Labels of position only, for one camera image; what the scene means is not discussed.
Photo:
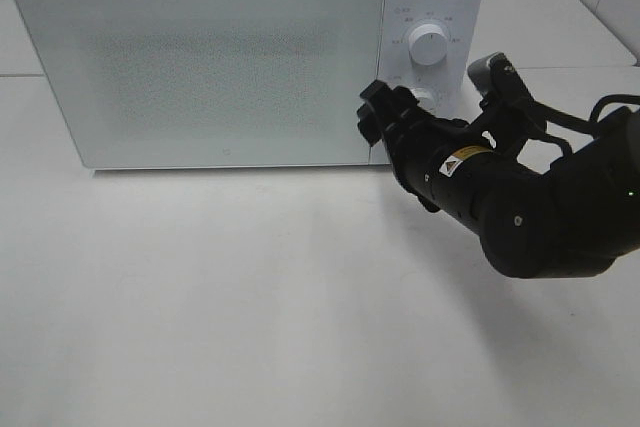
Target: microwave window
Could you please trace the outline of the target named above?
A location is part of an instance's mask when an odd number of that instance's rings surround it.
[[[382,0],[22,0],[86,165],[367,163]]]

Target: yellow warning sticker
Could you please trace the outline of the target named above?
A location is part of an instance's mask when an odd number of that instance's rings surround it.
[[[440,166],[440,173],[451,177],[453,173],[462,165],[462,163],[469,157],[473,157],[476,154],[482,154],[484,152],[493,152],[491,149],[482,147],[480,145],[469,145],[462,149],[456,150],[451,154]]]

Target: white knob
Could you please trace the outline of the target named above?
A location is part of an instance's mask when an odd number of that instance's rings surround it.
[[[422,24],[409,34],[409,52],[414,62],[433,65],[447,55],[448,36],[438,24]]]
[[[418,99],[418,106],[430,114],[436,111],[436,98],[429,89],[411,89],[413,96]]]

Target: black cable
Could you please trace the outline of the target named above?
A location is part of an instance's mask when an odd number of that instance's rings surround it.
[[[574,132],[579,132],[581,134],[591,135],[594,131],[593,125],[586,120],[574,117],[573,115],[566,114],[564,112],[560,112],[553,107],[549,107],[548,105],[535,100],[533,101],[533,103],[541,111],[545,119],[547,119],[551,123],[559,125],[560,127],[564,127],[568,130],[573,130]]]
[[[568,157],[571,154],[573,154],[573,148],[571,147],[571,144],[561,137],[556,137],[555,135],[547,134],[546,132],[543,132],[541,130],[537,131],[533,135],[532,134],[533,133],[530,133],[531,140],[538,140],[546,144],[555,144],[558,147],[560,147],[563,157]]]
[[[591,115],[589,116],[589,123],[592,125],[592,128],[594,128],[594,131],[595,125],[598,123],[598,119],[600,118],[600,114],[602,114],[604,108],[610,104],[631,104],[640,106],[640,96],[613,94],[601,98],[593,107]]]

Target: microwave control panel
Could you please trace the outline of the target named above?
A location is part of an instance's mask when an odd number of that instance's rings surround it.
[[[435,115],[455,115],[479,5],[480,0],[385,0],[378,78],[409,87]],[[386,162],[377,145],[371,163]]]

